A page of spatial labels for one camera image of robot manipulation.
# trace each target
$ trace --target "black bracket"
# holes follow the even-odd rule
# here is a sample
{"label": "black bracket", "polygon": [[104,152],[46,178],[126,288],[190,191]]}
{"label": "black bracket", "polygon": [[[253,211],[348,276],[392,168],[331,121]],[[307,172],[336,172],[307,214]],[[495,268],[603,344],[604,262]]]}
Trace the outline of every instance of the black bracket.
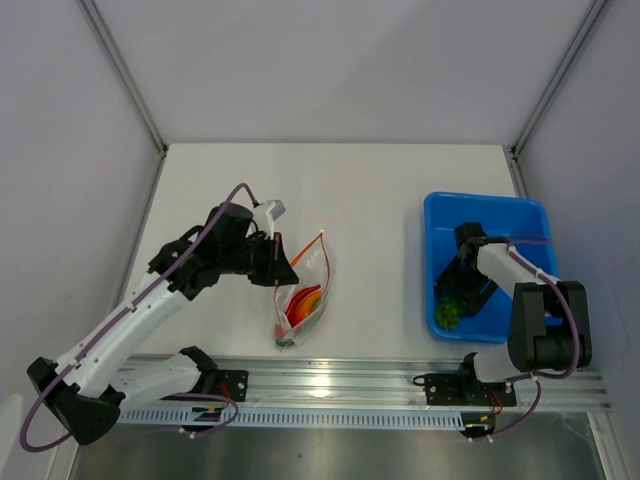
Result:
{"label": "black bracket", "polygon": [[461,413],[464,430],[460,433],[466,438],[476,439],[492,435],[496,430],[496,416],[486,413]]}
{"label": "black bracket", "polygon": [[438,300],[445,295],[463,307],[462,317],[475,317],[498,289],[477,268],[478,251],[489,243],[505,243],[503,237],[488,237],[479,222],[465,222],[454,230],[458,253],[438,276],[434,288]]}
{"label": "black bracket", "polygon": [[[52,360],[39,357],[27,374],[38,393],[56,378],[56,367]],[[98,398],[85,397],[78,393],[77,384],[58,383],[47,395],[44,403],[80,445],[89,445],[105,435],[120,417],[120,402],[124,394],[111,386]]]}
{"label": "black bracket", "polygon": [[457,373],[428,373],[413,379],[424,387],[427,405],[442,407],[492,407],[494,395],[505,407],[515,407],[516,394],[506,383],[480,382],[473,370],[473,356],[467,355]]}
{"label": "black bracket", "polygon": [[247,398],[249,388],[249,372],[246,370],[218,370],[218,384],[216,389],[222,393],[214,392],[215,395],[224,395],[226,388],[232,400],[244,402]]}

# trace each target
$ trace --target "robotic arm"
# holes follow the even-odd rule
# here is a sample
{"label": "robotic arm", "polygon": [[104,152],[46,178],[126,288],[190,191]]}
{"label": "robotic arm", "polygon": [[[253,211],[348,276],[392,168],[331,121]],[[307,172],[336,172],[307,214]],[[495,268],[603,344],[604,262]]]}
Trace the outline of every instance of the robotic arm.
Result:
{"label": "robotic arm", "polygon": [[246,275],[265,287],[297,284],[275,231],[282,213],[280,201],[254,204],[253,212],[230,202],[214,208],[205,227],[192,227],[160,249],[131,295],[84,340],[55,361],[40,357],[29,366],[38,393],[50,390],[44,403],[80,445],[102,437],[123,412],[172,394],[212,392],[217,365],[197,347],[118,370],[156,328],[223,274]]}
{"label": "robotic arm", "polygon": [[480,223],[460,225],[455,240],[458,253],[434,285],[436,298],[452,297],[463,317],[473,317],[500,288],[513,302],[511,323],[506,345],[470,353],[458,373],[421,376],[428,404],[491,406],[495,394],[514,406],[513,381],[527,374],[565,378],[589,365],[589,316],[580,283],[546,274],[508,239],[487,236]]}

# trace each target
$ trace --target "white table surface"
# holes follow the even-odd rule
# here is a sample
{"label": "white table surface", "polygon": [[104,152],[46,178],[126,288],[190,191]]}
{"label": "white table surface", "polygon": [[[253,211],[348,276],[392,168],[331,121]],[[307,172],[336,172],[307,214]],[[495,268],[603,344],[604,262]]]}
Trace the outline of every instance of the white table surface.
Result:
{"label": "white table surface", "polygon": [[[280,198],[292,260],[321,228],[335,257],[329,306],[308,341],[273,341],[273,290],[226,276],[171,317],[137,353],[197,345],[213,356],[459,359],[483,348],[435,339],[424,319],[422,203],[434,191],[514,196],[499,146],[174,144],[169,149],[129,291],[160,247],[203,224],[240,182]],[[244,193],[235,201],[250,207]]]}

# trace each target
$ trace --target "plastic bag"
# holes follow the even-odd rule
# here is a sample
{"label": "plastic bag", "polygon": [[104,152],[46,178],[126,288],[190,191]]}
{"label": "plastic bag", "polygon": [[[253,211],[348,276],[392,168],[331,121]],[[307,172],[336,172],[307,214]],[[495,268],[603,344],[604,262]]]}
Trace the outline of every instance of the plastic bag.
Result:
{"label": "plastic bag", "polygon": [[323,229],[291,262],[300,283],[276,287],[273,294],[278,347],[301,345],[320,320],[327,307],[332,264]]}

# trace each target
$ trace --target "blue tray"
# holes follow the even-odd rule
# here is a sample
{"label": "blue tray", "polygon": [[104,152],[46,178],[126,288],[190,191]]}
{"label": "blue tray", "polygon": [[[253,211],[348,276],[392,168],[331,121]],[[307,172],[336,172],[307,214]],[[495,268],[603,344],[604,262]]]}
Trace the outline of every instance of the blue tray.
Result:
{"label": "blue tray", "polygon": [[[511,320],[511,299],[498,289],[475,316],[464,318],[453,331],[436,325],[437,308],[433,284],[456,255],[453,230],[464,222],[481,222],[489,236],[535,233],[551,239],[544,207],[522,198],[491,197],[461,193],[436,192],[424,200],[426,320],[436,337],[446,340],[505,343]],[[518,252],[545,272],[558,276],[552,244],[519,245]]]}

